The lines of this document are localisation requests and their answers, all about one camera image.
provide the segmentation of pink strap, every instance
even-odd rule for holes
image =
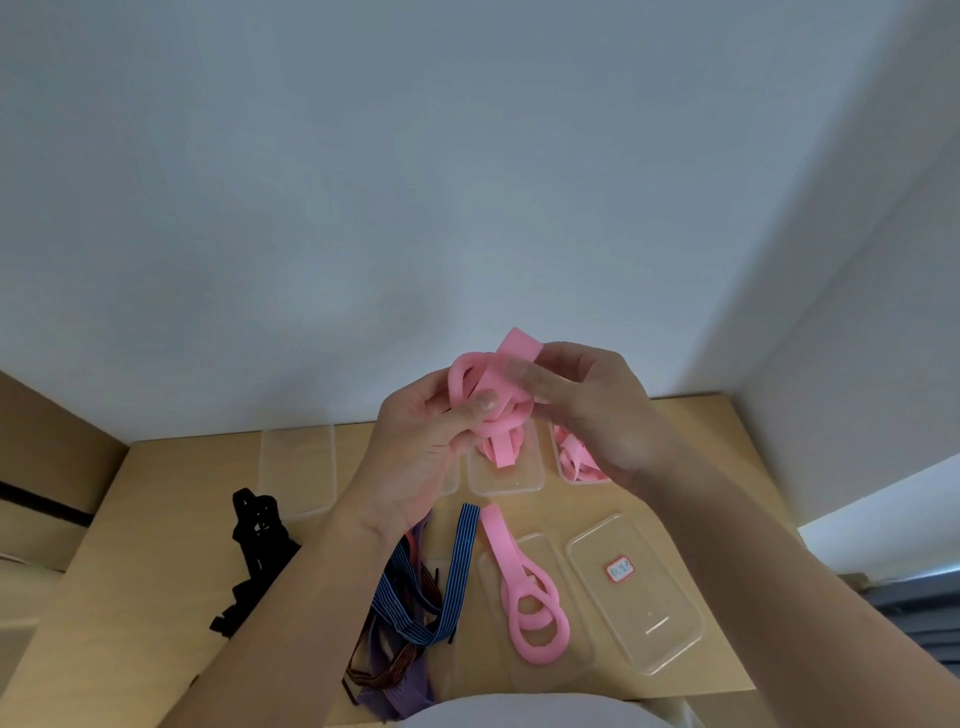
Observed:
[[[480,510],[480,522],[487,532],[493,557],[503,576],[500,597],[503,611],[507,615],[510,639],[517,653],[528,663],[549,665],[564,654],[570,642],[570,622],[560,606],[557,586],[547,572],[531,561],[516,545],[496,503]],[[534,583],[527,571],[537,578],[538,583]],[[527,596],[536,599],[543,607],[534,614],[521,614],[520,600]],[[535,646],[523,639],[521,629],[541,629],[551,620],[557,623],[557,634],[549,644]]]
[[[535,338],[512,328],[496,353],[465,353],[450,366],[446,382],[452,406],[489,390],[499,396],[496,409],[473,430],[486,438],[480,449],[497,468],[516,462],[523,443],[523,424],[534,410],[533,398],[503,376],[503,362],[508,356],[533,361],[542,348],[543,344]]]
[[[597,467],[586,446],[572,433],[553,425],[553,438],[560,452],[560,465],[567,480],[580,483],[599,483],[610,480]]]

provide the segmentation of blue striped elastic band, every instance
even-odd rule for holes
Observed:
[[[470,571],[470,557],[473,555],[473,539],[476,537],[477,522],[480,520],[480,507],[471,503],[464,503],[460,511],[460,520],[457,521],[457,538],[453,544],[453,555],[450,558],[450,573],[446,578],[444,604],[441,608],[431,604],[420,589],[417,588],[417,578],[414,568],[410,564],[410,556],[404,546],[404,541],[396,545],[390,557],[391,566],[399,570],[405,578],[409,578],[413,586],[411,593],[417,602],[434,615],[437,619],[430,623],[429,628],[423,626],[410,616],[410,613],[397,598],[393,584],[387,575],[380,574],[380,583],[376,586],[373,595],[373,610],[379,617],[385,619],[397,633],[407,642],[417,647],[428,647],[431,644],[442,642],[453,634],[460,619],[460,610],[464,606],[464,592],[467,590],[467,574]]]

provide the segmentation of gray cloth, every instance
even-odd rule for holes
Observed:
[[[638,705],[599,695],[477,695],[450,700],[404,720],[404,728],[670,728]]]

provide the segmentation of forearm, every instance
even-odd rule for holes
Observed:
[[[960,725],[956,679],[740,488],[683,448],[659,477],[644,495],[784,726]]]
[[[162,728],[323,725],[391,538],[338,503]]]

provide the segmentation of finger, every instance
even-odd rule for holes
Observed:
[[[446,373],[450,371],[449,367],[438,369],[426,376],[422,376],[417,381],[407,384],[401,389],[401,392],[414,394],[423,401],[427,401],[438,392],[446,389]]]
[[[428,417],[442,415],[450,408],[449,392],[440,392],[426,401],[426,413]]]
[[[466,454],[470,448],[475,448],[477,445],[479,445],[482,439],[483,438],[480,437],[480,435],[467,430],[466,432],[461,432],[459,435],[453,438],[450,441],[450,447],[453,449],[453,452],[456,454],[456,456],[460,457],[461,455]],[[454,463],[452,467],[457,468],[459,466]]]
[[[567,403],[573,395],[573,388],[577,386],[569,379],[523,359],[508,359],[503,375],[514,384],[519,384],[523,391],[551,404]]]
[[[537,363],[564,379],[583,381],[590,368],[606,353],[609,352],[605,349],[595,349],[583,344],[551,341],[543,345]]]
[[[434,418],[434,433],[445,443],[451,442],[461,432],[480,425],[487,413],[496,407],[497,399],[495,392],[481,392],[477,397],[458,404],[449,412]]]
[[[564,417],[563,412],[552,404],[534,402],[534,412],[531,417],[535,420],[545,420],[554,425],[563,425],[566,427],[566,417]]]

